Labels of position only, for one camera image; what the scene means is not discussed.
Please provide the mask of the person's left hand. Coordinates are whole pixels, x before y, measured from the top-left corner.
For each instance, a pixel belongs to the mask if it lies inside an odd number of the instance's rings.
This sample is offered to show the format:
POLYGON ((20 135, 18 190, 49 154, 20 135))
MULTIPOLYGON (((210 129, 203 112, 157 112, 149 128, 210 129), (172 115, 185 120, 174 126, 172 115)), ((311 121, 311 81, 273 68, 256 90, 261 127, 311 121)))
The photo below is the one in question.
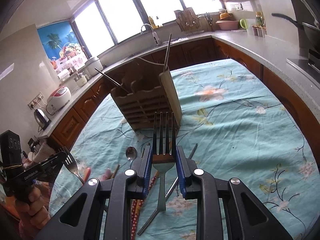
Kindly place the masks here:
POLYGON ((28 203, 15 200, 15 209, 26 229, 40 230, 50 220, 49 212, 44 206, 41 191, 33 186, 28 198, 28 203))

